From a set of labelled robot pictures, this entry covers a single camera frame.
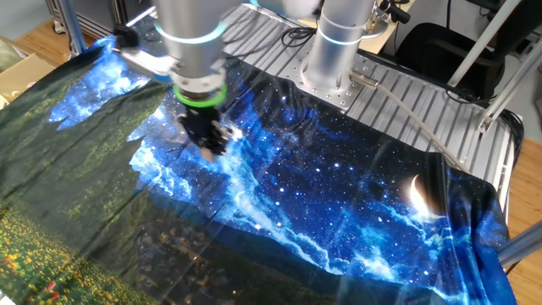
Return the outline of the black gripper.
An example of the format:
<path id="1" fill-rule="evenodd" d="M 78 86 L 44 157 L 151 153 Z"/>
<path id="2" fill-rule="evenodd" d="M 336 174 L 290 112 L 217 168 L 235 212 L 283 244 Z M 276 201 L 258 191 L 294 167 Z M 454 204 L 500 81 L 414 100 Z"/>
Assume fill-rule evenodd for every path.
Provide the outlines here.
<path id="1" fill-rule="evenodd" d="M 219 112 L 216 108 L 185 107 L 185 112 L 178 116 L 189 139 L 200 151 L 213 148 L 215 155 L 224 155 L 226 147 L 233 136 L 233 130 L 219 123 Z"/>

